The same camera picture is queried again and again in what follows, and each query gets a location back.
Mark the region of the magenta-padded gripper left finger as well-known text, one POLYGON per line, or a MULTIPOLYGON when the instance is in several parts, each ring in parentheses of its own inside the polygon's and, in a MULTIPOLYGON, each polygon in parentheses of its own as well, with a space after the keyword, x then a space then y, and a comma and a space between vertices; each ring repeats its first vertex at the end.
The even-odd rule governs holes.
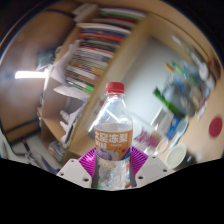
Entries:
POLYGON ((95 173, 95 149, 90 149, 79 159, 70 159, 57 175, 83 188, 90 188, 95 173))

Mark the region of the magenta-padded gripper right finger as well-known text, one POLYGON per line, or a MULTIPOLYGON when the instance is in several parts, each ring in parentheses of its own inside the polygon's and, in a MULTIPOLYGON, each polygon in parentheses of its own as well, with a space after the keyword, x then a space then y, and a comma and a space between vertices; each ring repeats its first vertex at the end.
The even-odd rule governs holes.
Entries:
POLYGON ((148 156, 136 147, 131 148, 130 184, 140 188, 167 175, 172 171, 156 156, 148 156))

